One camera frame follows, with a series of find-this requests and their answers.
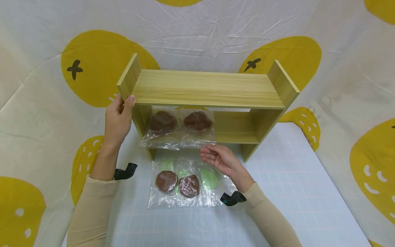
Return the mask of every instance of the wooden shelf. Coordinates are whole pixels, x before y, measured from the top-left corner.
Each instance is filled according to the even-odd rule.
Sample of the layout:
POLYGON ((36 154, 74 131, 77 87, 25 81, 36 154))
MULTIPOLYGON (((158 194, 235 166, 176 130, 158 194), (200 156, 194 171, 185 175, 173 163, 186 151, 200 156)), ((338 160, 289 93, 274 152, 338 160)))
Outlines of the wooden shelf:
POLYGON ((258 144, 249 112, 214 111, 217 142, 258 144))
POLYGON ((133 94, 142 105, 285 108, 267 75, 143 69, 133 94))
MULTIPOLYGON (((142 70, 134 54, 117 83, 124 100, 137 98, 132 117, 142 138, 152 106, 249 108, 214 111, 217 142, 238 143, 244 161, 278 122, 299 90, 275 60, 267 75, 142 70)), ((155 149, 147 149, 152 159, 155 149)))

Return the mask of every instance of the black clamp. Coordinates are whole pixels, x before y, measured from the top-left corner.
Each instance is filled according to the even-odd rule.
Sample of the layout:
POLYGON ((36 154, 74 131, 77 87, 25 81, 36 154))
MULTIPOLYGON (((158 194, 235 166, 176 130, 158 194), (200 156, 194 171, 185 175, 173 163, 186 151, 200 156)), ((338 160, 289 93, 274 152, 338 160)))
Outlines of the black clamp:
POLYGON ((222 201, 222 203, 227 206, 233 206, 239 202, 247 201, 247 198, 240 191, 235 191, 233 192, 232 196, 223 193, 220 201, 222 201))
POLYGON ((126 170, 115 169, 114 180, 124 180, 131 178, 136 171, 137 165, 135 163, 129 163, 126 170))

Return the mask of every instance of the beige sleeve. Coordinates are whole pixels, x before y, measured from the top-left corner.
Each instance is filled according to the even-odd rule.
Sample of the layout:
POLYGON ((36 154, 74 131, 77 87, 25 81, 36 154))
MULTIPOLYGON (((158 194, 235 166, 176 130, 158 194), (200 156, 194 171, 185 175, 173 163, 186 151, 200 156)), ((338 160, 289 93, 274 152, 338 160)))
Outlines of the beige sleeve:
POLYGON ((120 181, 87 177, 67 235, 67 247, 102 247, 107 237, 111 206, 120 181))
POLYGON ((247 201, 243 203, 243 207, 271 247, 302 246, 291 224, 265 196, 257 183, 244 196, 247 201))

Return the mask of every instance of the fabric backdrop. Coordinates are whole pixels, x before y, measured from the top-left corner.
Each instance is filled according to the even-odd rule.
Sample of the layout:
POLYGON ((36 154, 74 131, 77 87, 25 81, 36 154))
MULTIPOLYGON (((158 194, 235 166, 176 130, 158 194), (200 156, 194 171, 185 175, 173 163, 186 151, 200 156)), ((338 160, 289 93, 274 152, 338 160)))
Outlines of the fabric backdrop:
POLYGON ((282 121, 372 244, 395 243, 395 1, 3 0, 0 20, 0 246, 60 245, 134 52, 165 70, 278 59, 302 91, 282 121))

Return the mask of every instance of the clear plastic wrap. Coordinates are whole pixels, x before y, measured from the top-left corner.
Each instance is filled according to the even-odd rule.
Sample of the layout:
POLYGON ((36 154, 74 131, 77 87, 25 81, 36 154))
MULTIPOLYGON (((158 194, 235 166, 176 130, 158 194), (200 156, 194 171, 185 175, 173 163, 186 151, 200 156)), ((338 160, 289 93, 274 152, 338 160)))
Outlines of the clear plastic wrap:
POLYGON ((140 145, 154 149, 180 150, 181 123, 179 111, 153 108, 140 145))
POLYGON ((165 158, 165 159, 158 159, 152 162, 151 188, 149 191, 148 208, 171 208, 176 205, 175 190, 178 181, 176 181, 174 186, 168 186, 169 189, 167 190, 167 192, 164 192, 163 189, 160 189, 157 186, 158 185, 157 178, 160 176, 160 173, 163 171, 174 172, 176 174, 174 159, 165 158))
POLYGON ((148 208, 220 206, 222 194, 235 190, 230 178, 202 160, 159 159, 152 163, 148 208), (176 183, 172 173, 177 175, 176 183), (166 175, 168 183, 163 183, 161 175, 166 175))
POLYGON ((208 110, 182 110, 182 148, 200 148, 215 145, 214 113, 208 110))

